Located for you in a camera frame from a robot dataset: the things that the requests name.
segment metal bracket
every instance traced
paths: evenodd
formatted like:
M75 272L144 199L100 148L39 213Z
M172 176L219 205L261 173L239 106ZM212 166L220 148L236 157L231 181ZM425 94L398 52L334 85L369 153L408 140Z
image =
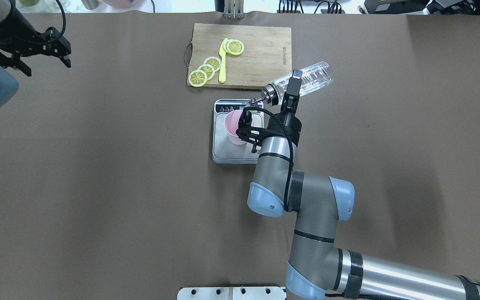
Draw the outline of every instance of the metal bracket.
M31 76L31 68L21 61L21 56L17 53L14 53L11 57L6 57L0 51L0 65L3 68L11 67L13 69L20 70L25 75L29 77Z
M286 300L285 287L181 288L177 300Z
M223 17L225 19L244 19L244 0L225 0Z

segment black cable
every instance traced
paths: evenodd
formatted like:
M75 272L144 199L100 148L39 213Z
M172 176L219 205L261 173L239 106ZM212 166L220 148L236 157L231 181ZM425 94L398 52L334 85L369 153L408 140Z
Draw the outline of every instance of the black cable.
M337 0L335 0L333 2L333 4L331 5L331 7L328 9L327 13L335 13L335 7L337 6Z
M320 7L320 5L322 5L322 3L327 3L327 10L329 10L331 8L331 2L322 1L322 2L318 3L318 6L316 6L316 9L314 10L314 13L316 13L318 11L318 8Z
M326 297L328 298L337 298L337 297L343 297L344 294L325 294ZM391 296L379 296L379 295L358 295L358 298L360 299L368 299L368 300L407 300L404 298L398 298L398 297L391 297Z
M342 6L339 4L337 0L335 0L334 6L335 6L335 9L331 10L331 13L334 13L334 14L342 13Z
M301 0L295 0L295 8L294 8L294 13L298 11L298 5L301 7L301 13L305 13L303 11L303 4L301 4Z
M256 110L258 112L263 112L270 116L270 118L274 119L274 121L280 126L282 129L282 132L284 133L284 136L286 140L288 141L288 150L290 152L290 161L288 161L288 175L286 176L286 186L284 188L284 196L283 196L283 201L288 200L288 187L290 186L290 180L292 179L292 172L294 171L294 148L292 146L292 137L288 133L288 130L286 129L285 125L282 123L279 118L275 116L274 113L270 112L269 110L265 110L264 108L256 107L256 106L246 106L244 110Z
M25 43L29 43L29 44L33 44L33 45L48 45L48 44L51 44L52 42L57 42L57 40L59 40L64 32L66 31L66 14L64 12L64 8L63 8L63 5L60 3L59 0L55 0L57 2L57 4L59 5L59 8L60 8L60 12L62 14L62 30L60 31L59 35L55 38L52 38L51 40L48 40L47 42L34 42L32 40L25 40L23 38L20 38L19 36L16 36L8 31L6 31L5 29L2 29L0 28L0 31L3 32L4 34L8 34L9 36L11 36L12 38L15 38L16 40L19 40L21 42L25 42Z

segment pink plastic cup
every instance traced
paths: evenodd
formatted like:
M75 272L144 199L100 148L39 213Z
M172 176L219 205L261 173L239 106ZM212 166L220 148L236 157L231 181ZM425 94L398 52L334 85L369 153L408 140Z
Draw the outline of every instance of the pink plastic cup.
M242 110L233 110L225 117L225 131L227 131L227 136L233 144L243 145L246 142L242 141L238 135L236 135L236 130L238 129L238 120L242 114Z

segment clear plastic bottle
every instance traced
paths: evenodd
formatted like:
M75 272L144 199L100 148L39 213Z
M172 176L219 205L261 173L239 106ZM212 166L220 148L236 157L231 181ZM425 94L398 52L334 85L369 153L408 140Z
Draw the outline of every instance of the clear plastic bottle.
M301 72L303 72L301 75L303 83L299 90L299 96L318 91L318 89L326 87L333 82L331 66L325 61L303 68ZM282 104L288 80L290 80L291 76L292 74L290 73L267 84L262 88L261 97L250 100L250 105L261 101L264 101L269 106Z

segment brown table surface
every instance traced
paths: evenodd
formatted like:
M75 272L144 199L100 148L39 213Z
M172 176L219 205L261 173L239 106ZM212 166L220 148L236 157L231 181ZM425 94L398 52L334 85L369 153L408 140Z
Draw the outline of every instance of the brown table surface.
M59 15L26 15L37 29ZM246 205L253 165L210 156L212 104L185 84L194 23L220 13L67 15L72 68L24 59L0 110L0 299L175 299L284 285L295 215ZM331 63L301 99L296 169L356 188L335 245L480 280L480 17L272 15L293 67Z

